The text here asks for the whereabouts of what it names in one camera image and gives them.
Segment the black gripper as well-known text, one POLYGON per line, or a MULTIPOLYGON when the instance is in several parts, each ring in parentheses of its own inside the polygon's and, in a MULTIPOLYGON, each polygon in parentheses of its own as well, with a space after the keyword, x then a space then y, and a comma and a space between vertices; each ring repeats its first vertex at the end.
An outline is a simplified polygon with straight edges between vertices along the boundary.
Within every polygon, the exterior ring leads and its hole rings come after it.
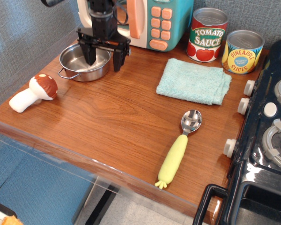
POLYGON ((92 17, 91 28, 78 28, 78 44, 85 61, 93 65, 96 61, 96 49, 113 52, 113 68, 119 72, 126 56, 131 54, 131 40, 118 32, 117 20, 113 15, 92 17))

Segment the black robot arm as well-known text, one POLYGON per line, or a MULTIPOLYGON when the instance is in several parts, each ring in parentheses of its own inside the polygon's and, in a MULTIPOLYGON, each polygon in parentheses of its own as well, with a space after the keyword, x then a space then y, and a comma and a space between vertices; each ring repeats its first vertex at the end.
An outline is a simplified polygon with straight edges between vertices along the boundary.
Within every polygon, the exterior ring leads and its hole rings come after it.
POLYGON ((131 52, 131 40, 118 32, 116 2, 79 0, 77 4, 82 27, 76 31, 86 62, 94 64, 96 49, 112 51, 114 71, 118 72, 131 52))

